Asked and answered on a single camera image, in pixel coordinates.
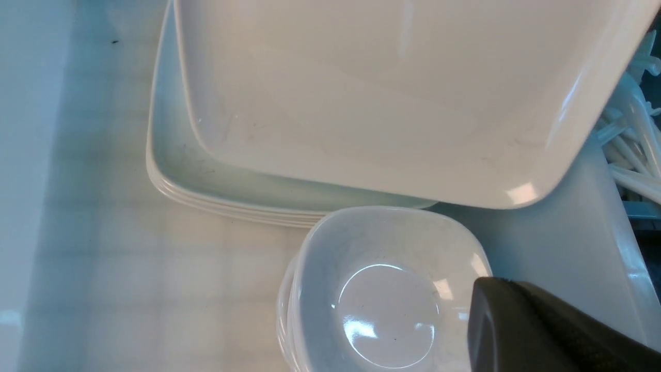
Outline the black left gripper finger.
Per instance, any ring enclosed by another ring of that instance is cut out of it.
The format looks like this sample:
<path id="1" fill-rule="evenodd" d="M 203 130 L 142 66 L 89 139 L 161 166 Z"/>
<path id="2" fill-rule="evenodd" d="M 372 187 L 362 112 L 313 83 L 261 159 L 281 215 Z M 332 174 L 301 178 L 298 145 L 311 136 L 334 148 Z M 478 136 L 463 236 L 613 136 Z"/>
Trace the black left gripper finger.
<path id="1" fill-rule="evenodd" d="M 658 351 L 525 281 L 480 277 L 467 330 L 472 371 L 659 371 Z"/>

